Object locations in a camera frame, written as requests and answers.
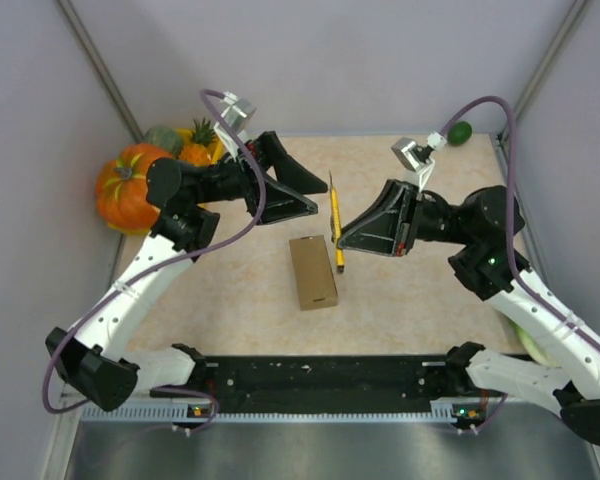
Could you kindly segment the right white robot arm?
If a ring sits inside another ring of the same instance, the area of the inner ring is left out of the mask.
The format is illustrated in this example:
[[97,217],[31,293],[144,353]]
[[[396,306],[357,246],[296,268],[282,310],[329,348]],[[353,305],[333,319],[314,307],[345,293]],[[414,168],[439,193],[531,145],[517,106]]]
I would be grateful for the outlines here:
[[446,380],[456,394],[496,390],[558,416],[583,440],[600,446],[600,335],[570,311],[512,246],[524,220],[502,185],[481,188],[459,205],[399,180],[345,225],[340,249],[389,257],[406,255],[417,241],[458,244],[449,257],[464,288],[524,330],[552,360],[546,366],[466,342],[447,354]]

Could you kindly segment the yellow utility knife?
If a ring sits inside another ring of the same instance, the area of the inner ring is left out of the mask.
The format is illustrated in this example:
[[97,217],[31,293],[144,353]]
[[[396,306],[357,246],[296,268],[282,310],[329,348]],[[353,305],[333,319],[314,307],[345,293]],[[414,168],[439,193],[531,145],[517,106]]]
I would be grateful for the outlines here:
[[339,248],[338,241],[341,237],[341,218],[338,194],[333,183],[332,173],[329,173],[329,195],[330,195],[330,209],[331,209],[331,232],[332,232],[332,243],[335,247],[335,265],[338,274],[343,274],[345,271],[345,257],[344,251]]

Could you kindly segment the brown cardboard express box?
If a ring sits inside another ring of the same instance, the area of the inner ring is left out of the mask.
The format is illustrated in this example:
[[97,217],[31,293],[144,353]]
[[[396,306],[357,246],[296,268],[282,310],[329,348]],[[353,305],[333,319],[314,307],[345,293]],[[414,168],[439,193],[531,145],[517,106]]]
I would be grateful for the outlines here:
[[291,239],[289,248],[300,310],[337,306],[339,297],[324,236]]

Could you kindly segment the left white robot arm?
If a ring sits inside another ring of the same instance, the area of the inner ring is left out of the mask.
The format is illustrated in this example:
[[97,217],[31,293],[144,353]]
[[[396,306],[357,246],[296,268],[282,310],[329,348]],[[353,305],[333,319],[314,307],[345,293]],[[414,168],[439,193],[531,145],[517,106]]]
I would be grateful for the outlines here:
[[212,241],[220,216],[206,205],[242,200],[252,217],[248,226],[254,228],[317,214],[311,198],[328,190],[273,131],[210,166],[158,158],[147,170],[147,186],[147,201],[159,214],[136,257],[91,311],[69,330],[55,328],[45,340],[59,377],[106,412],[140,392],[174,386],[192,397],[206,387],[203,358],[192,347],[126,349],[171,282],[200,256],[223,248]]

